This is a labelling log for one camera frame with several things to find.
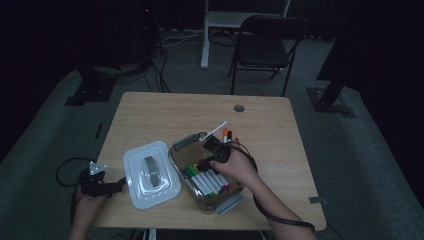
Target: dark background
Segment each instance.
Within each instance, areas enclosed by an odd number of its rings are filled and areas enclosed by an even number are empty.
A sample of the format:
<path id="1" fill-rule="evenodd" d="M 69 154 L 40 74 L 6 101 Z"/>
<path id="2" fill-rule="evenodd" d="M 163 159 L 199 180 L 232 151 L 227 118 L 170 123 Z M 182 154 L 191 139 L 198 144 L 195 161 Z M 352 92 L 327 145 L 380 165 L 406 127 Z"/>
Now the dark background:
<path id="1" fill-rule="evenodd" d="M 230 10 L 227 2 L 211 1 L 210 8 Z M 70 71 L 144 61 L 149 45 L 155 42 L 154 20 L 164 29 L 203 27 L 203 1 L 152 3 L 0 3 L 0 159 Z M 281 6 L 278 0 L 239 0 L 232 10 L 279 12 Z M 318 79 L 337 81 L 361 94 L 423 204 L 423 1 L 292 0 L 288 15 L 310 22 L 308 37 L 337 39 Z"/>

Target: wooden table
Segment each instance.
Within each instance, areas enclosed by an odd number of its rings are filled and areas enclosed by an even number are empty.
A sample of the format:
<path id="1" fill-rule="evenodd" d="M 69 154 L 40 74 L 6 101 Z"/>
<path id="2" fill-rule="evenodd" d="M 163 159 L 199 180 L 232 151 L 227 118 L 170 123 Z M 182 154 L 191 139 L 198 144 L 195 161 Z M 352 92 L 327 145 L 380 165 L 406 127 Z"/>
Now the wooden table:
<path id="1" fill-rule="evenodd" d="M 244 112 L 236 112 L 241 104 Z M 317 230 L 326 226 L 290 102 L 281 97 L 128 92 L 121 99 L 98 163 L 107 164 L 106 182 L 125 176 L 123 156 L 129 149 L 154 141 L 171 147 L 191 134 L 210 131 L 228 121 L 256 159 L 259 174 L 294 212 Z M 222 131 L 215 134 L 221 137 Z M 98 227 L 269 230 L 252 194 L 224 215 L 204 214 L 184 185 L 174 199 L 147 210 L 136 209 L 128 187 L 106 201 L 94 225 Z"/>

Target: chair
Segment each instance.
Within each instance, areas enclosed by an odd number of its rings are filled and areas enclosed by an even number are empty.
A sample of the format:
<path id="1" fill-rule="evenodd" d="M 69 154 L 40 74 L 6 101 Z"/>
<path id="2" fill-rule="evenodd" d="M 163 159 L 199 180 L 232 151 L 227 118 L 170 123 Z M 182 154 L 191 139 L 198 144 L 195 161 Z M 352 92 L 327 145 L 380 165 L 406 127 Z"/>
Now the chair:
<path id="1" fill-rule="evenodd" d="M 254 15 L 240 26 L 228 77 L 232 75 L 231 95 L 237 70 L 271 71 L 271 79 L 288 66 L 281 96 L 284 96 L 296 55 L 296 47 L 307 33 L 308 24 L 301 18 Z M 294 40 L 287 52 L 284 40 Z M 238 68 L 240 63 L 245 68 Z"/>

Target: hand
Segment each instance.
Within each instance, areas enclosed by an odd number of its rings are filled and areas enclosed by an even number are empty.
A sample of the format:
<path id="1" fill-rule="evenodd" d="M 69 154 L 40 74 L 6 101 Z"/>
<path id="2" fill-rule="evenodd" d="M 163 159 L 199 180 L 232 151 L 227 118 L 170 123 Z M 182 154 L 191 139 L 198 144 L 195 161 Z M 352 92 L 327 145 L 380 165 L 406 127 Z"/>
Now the hand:
<path id="1" fill-rule="evenodd" d="M 250 160 L 243 153 L 236 149 L 231 149 L 230 158 L 226 163 L 211 161 L 210 166 L 215 170 L 231 177 L 236 182 L 250 188 L 252 184 L 258 181 L 259 175 L 253 167 Z"/>
<path id="2" fill-rule="evenodd" d="M 69 239 L 86 239 L 88 230 L 96 217 L 97 212 L 103 205 L 107 196 L 90 197 L 81 193 L 78 186 L 75 206 L 74 222 Z"/>

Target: gray carpet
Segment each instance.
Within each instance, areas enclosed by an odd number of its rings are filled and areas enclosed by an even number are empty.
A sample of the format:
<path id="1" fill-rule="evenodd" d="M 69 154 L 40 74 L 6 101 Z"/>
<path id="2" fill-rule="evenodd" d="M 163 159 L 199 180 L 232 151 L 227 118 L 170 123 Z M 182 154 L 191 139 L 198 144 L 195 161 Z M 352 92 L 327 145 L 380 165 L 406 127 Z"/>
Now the gray carpet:
<path id="1" fill-rule="evenodd" d="M 230 43 L 226 38 L 215 40 Z M 328 227 L 317 236 L 329 240 L 424 239 L 423 209 L 359 94 L 350 89 L 342 92 L 356 118 L 313 109 L 306 88 L 327 86 L 328 82 L 315 79 L 331 46 L 320 40 L 301 43 L 286 92 L 318 193 L 326 200 L 323 209 Z M 207 70 L 200 69 L 201 41 L 192 39 L 165 50 L 168 59 L 163 77 L 172 92 L 229 94 L 226 75 L 233 48 L 212 45 Z M 164 57 L 157 54 L 154 63 L 160 68 L 163 62 Z M 240 72 L 235 93 L 279 96 L 284 75 L 285 70 L 268 80 L 267 73 Z M 153 69 L 145 75 L 121 77 L 109 102 L 79 107 L 64 106 L 81 81 L 78 73 L 71 72 L 59 82 L 0 165 L 0 232 L 9 239 L 66 239 L 72 189 L 59 186 L 56 168 L 71 157 L 97 158 L 122 94 L 158 92 L 155 79 L 158 75 Z M 100 123 L 103 128 L 96 136 Z M 82 161 L 74 163 L 61 177 L 72 182 L 85 166 Z M 89 239 L 125 239 L 116 234 L 130 233 L 131 229 L 93 228 Z"/>

